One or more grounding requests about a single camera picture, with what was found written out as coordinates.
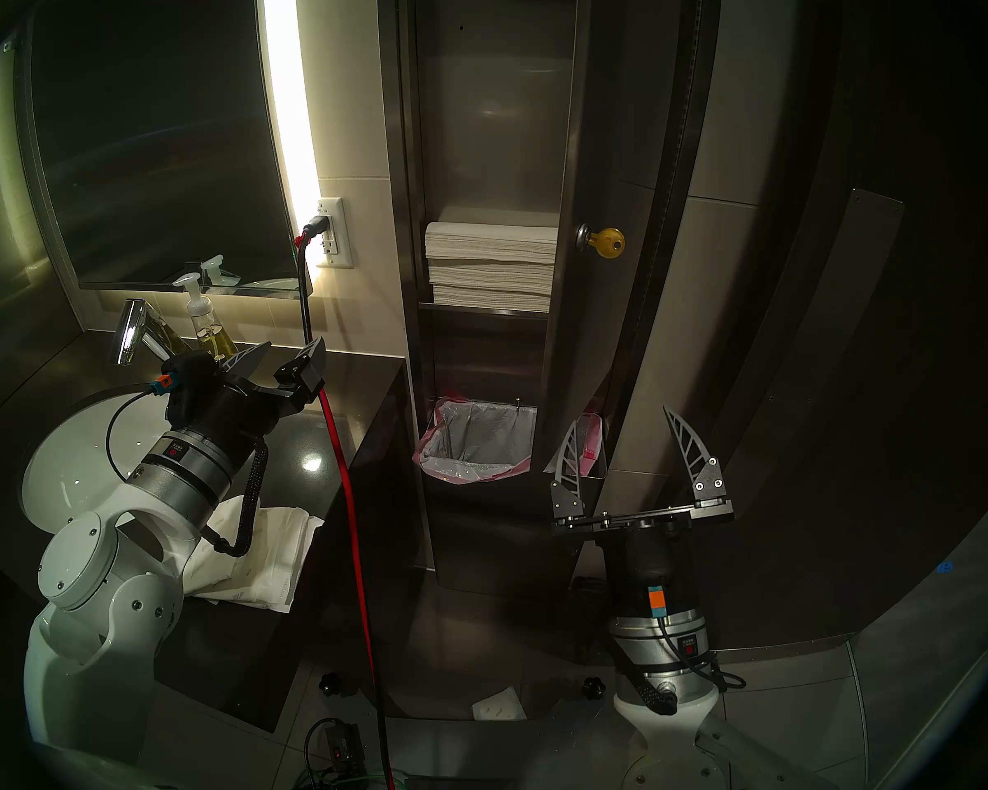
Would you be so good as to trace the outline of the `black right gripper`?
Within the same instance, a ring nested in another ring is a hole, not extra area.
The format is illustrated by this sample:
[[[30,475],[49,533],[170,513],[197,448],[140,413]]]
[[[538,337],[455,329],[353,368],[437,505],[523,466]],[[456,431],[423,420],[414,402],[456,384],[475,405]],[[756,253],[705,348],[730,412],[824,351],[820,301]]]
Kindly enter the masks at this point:
[[[587,517],[576,423],[553,459],[553,533],[595,536],[604,552],[611,611],[617,617],[659,619],[699,610],[686,534],[697,525],[735,519],[718,456],[680,414],[667,406],[664,414],[689,477],[695,502],[691,506]]]

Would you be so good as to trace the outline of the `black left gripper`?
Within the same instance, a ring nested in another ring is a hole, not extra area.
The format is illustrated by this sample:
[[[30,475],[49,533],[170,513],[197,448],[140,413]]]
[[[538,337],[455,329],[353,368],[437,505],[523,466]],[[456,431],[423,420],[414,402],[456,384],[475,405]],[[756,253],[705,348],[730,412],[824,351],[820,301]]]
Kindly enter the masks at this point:
[[[324,387],[325,342],[317,337],[278,367],[277,388],[249,380],[272,344],[265,341],[221,363],[206,352],[184,352],[164,361],[172,377],[166,420],[173,431],[193,432],[230,461],[246,461],[257,441],[282,418],[313,403]]]

